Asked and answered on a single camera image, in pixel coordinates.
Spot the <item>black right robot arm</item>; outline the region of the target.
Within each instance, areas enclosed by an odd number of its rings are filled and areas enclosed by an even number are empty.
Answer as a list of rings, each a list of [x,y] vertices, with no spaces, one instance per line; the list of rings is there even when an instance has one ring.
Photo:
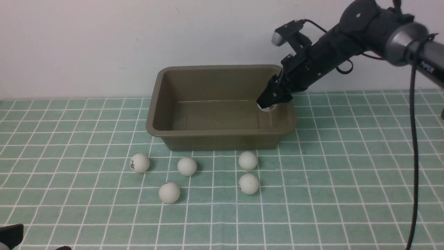
[[[401,2],[383,9],[374,0],[355,0],[340,21],[316,41],[301,33],[308,19],[293,20],[278,27],[275,46],[290,44],[295,54],[282,59],[282,70],[273,75],[257,98],[260,109],[290,102],[292,94],[304,92],[320,78],[353,56],[370,51],[393,66],[411,65],[443,87],[443,44],[408,13]]]

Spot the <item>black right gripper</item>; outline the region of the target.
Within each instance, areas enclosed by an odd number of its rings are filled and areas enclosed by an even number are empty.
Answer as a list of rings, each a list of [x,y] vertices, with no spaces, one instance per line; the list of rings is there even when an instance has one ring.
[[[302,52],[285,57],[279,79],[268,81],[256,102],[262,107],[291,102],[291,93],[307,90],[333,70],[343,75],[351,73],[354,65],[350,58],[353,56],[354,40],[334,27]]]

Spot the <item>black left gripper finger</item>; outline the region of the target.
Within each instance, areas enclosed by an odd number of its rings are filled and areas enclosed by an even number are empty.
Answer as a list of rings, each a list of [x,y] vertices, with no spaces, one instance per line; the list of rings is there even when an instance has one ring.
[[[68,246],[68,245],[64,245],[64,246],[61,246],[59,248],[56,248],[55,250],[71,250],[71,247]]]
[[[16,224],[0,228],[0,249],[13,250],[24,239],[24,225]]]

